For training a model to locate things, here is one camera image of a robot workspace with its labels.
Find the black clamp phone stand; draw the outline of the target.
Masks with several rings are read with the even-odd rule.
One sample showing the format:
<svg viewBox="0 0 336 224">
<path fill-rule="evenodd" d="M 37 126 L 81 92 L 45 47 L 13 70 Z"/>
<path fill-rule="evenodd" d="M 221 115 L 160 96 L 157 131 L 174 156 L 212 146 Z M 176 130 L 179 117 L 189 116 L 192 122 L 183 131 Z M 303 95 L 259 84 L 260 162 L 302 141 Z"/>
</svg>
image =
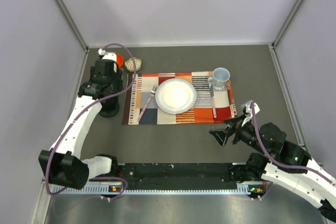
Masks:
<svg viewBox="0 0 336 224">
<path fill-rule="evenodd" d="M 121 69 L 117 70 L 113 74 L 113 77 L 111 78 L 111 82 L 110 82 L 111 91 L 109 91 L 106 94 L 106 96 L 122 91 L 123 89 L 122 74 L 123 72 Z M 101 102 L 101 104 L 102 104 L 102 109 L 99 112 L 99 114 L 102 117 L 111 118 L 119 112 L 119 97 L 118 96 L 107 99 Z"/>
</svg>

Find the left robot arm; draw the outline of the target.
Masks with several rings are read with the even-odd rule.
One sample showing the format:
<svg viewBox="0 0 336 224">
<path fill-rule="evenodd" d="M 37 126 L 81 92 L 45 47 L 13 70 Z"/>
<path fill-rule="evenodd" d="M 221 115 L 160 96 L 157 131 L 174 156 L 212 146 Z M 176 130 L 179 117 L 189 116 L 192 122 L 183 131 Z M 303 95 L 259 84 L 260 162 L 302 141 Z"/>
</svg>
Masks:
<svg viewBox="0 0 336 224">
<path fill-rule="evenodd" d="M 102 175 L 114 180 L 119 174 L 116 158 L 101 154 L 81 159 L 81 150 L 97 115 L 105 118 L 119 112 L 118 93 L 122 90 L 122 70 L 118 55 L 109 53 L 95 61 L 90 79 L 78 91 L 75 107 L 62 131 L 61 143 L 42 150 L 38 161 L 50 184 L 82 189 L 88 180 Z"/>
</svg>

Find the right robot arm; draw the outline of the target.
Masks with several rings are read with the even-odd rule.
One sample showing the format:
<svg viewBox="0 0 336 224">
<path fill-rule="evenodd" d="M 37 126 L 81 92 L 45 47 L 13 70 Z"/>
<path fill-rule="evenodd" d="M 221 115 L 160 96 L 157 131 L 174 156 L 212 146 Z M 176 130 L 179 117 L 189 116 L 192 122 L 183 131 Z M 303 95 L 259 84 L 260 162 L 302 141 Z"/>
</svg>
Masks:
<svg viewBox="0 0 336 224">
<path fill-rule="evenodd" d="M 211 130 L 220 146 L 233 136 L 255 150 L 245 164 L 251 180 L 266 180 L 300 196 L 328 220 L 335 221 L 335 177 L 321 167 L 301 146 L 288 141 L 273 123 L 257 126 L 256 118 L 242 115 L 226 120 L 222 130 Z"/>
</svg>

